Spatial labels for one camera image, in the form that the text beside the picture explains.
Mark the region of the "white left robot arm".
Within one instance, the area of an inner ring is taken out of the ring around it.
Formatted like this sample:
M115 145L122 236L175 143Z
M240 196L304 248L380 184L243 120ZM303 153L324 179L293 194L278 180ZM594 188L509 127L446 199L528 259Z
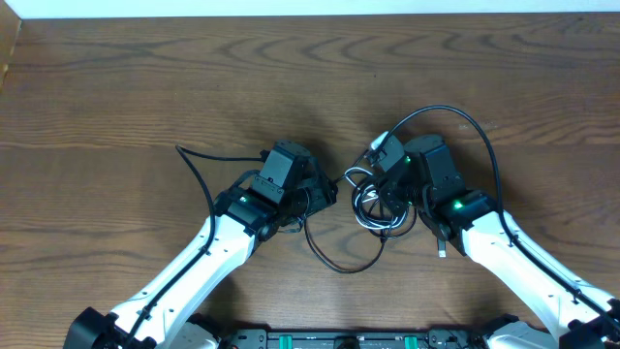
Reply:
M71 324L67 348L173 348L189 318L232 271L280 228L334 204L337 188L313 157L267 160L209 204L193 240L146 286L104 315L92 307Z

